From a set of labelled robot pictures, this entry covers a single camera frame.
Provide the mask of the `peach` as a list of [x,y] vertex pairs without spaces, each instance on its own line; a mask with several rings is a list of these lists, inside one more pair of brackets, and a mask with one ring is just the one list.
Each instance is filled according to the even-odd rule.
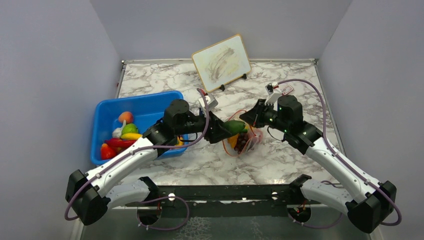
[[120,123],[132,124],[134,122],[134,115],[130,111],[122,112],[118,117],[118,121]]
[[259,144],[263,141],[263,132],[260,128],[252,128],[252,136],[250,138],[252,144]]

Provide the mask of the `dark green avocado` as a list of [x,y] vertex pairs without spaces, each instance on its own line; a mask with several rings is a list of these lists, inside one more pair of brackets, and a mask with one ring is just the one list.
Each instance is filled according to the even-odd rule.
[[223,123],[223,127],[231,133],[232,136],[243,132],[246,128],[246,123],[240,120],[228,120]]

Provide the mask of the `orange nugget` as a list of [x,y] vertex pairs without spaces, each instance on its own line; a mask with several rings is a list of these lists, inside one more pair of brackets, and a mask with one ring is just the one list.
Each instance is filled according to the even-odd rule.
[[238,142],[238,138],[239,138],[239,134],[236,134],[234,136],[231,136],[227,139],[227,143],[229,144],[229,146],[234,149],[237,145]]

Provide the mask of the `purple grapes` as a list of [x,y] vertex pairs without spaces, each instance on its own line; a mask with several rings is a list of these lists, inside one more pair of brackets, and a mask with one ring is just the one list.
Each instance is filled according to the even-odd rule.
[[251,134],[248,133],[240,133],[239,137],[238,137],[238,141],[237,141],[237,145],[234,148],[234,150],[236,151],[237,154],[241,154],[244,152],[249,151],[250,149],[253,148],[253,144],[251,142]]

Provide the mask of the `clear zip top bag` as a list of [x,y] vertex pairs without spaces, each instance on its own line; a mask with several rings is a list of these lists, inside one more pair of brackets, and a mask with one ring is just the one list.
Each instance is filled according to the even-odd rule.
[[240,157],[253,152],[263,140],[263,132],[249,124],[245,124],[244,130],[222,141],[223,149],[231,157]]

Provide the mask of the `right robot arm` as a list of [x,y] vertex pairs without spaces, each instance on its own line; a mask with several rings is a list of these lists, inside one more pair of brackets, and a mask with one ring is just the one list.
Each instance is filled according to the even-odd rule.
[[292,95],[282,95],[277,107],[259,99],[240,115],[255,128],[268,126],[283,132],[287,143],[326,169],[344,187],[325,186],[309,176],[298,177],[288,190],[289,199],[300,204],[317,201],[346,215],[360,231],[370,234],[393,212],[397,188],[381,182],[340,153],[316,126],[303,118],[303,106]]

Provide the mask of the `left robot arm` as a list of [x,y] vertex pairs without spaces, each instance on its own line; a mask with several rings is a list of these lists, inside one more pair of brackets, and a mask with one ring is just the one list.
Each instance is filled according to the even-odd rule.
[[178,149],[179,136],[199,133],[197,139],[186,144],[190,147],[202,139],[214,144],[235,135],[227,122],[209,110],[204,97],[202,100],[204,107],[199,109],[199,115],[194,115],[187,101],[174,99],[162,119],[126,150],[86,173],[79,169],[72,172],[65,192],[65,220],[80,219],[85,225],[98,221],[113,202],[107,193],[144,162],[155,160],[170,149]]

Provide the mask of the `small red card box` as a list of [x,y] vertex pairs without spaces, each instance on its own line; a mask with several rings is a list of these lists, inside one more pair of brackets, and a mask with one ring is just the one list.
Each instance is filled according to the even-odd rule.
[[286,85],[281,89],[281,94],[283,96],[288,95],[294,91],[294,88],[291,85]]

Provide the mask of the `blue plastic bin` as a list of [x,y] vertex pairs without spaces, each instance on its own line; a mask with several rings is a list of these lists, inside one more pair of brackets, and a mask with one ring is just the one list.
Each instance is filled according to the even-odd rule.
[[131,112],[139,133],[144,133],[164,116],[165,109],[175,99],[183,99],[179,91],[165,91],[140,96],[103,100],[97,104],[92,124],[90,160],[99,166],[107,162],[101,158],[101,145],[112,138],[113,131],[122,126],[119,116]]

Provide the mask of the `light green vegetable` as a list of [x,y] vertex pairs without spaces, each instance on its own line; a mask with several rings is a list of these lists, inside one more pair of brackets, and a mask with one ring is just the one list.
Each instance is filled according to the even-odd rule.
[[139,133],[139,129],[134,123],[126,124],[121,130],[122,135],[124,135],[124,134],[138,134],[138,133]]

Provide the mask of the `single yellow banana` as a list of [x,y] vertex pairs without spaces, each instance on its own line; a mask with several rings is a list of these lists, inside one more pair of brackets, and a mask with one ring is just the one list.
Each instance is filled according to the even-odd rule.
[[136,140],[138,140],[138,139],[140,139],[142,137],[143,137],[143,135],[140,134],[140,133],[131,133],[131,132],[130,133],[122,134],[120,136],[120,138],[122,140],[125,140],[125,141],[136,141]]

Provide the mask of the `white garlic bulb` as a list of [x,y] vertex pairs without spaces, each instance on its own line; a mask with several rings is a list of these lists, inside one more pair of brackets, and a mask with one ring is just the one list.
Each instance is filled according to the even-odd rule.
[[124,120],[122,122],[122,126],[121,127],[117,127],[113,132],[112,132],[112,138],[121,138],[122,136],[122,131],[124,129],[124,127],[127,125],[127,121]]

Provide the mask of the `red chili pepper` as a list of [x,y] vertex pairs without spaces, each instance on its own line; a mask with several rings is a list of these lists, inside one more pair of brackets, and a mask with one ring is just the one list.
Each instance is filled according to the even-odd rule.
[[109,147],[123,149],[129,148],[135,142],[136,140],[122,140],[120,138],[111,138],[104,141],[104,143],[107,144]]

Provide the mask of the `whiteboard with yellow frame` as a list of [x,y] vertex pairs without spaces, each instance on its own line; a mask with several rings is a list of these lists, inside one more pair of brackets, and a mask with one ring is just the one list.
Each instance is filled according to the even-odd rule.
[[191,55],[204,90],[220,89],[252,70],[251,62],[240,34],[210,45]]

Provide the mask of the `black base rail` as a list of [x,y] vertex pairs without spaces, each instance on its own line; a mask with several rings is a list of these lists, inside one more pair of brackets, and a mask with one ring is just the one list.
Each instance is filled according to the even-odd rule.
[[106,198],[108,209],[134,208],[139,216],[159,218],[286,217],[288,207],[312,202],[293,196],[289,184],[155,185],[149,177],[116,185]]

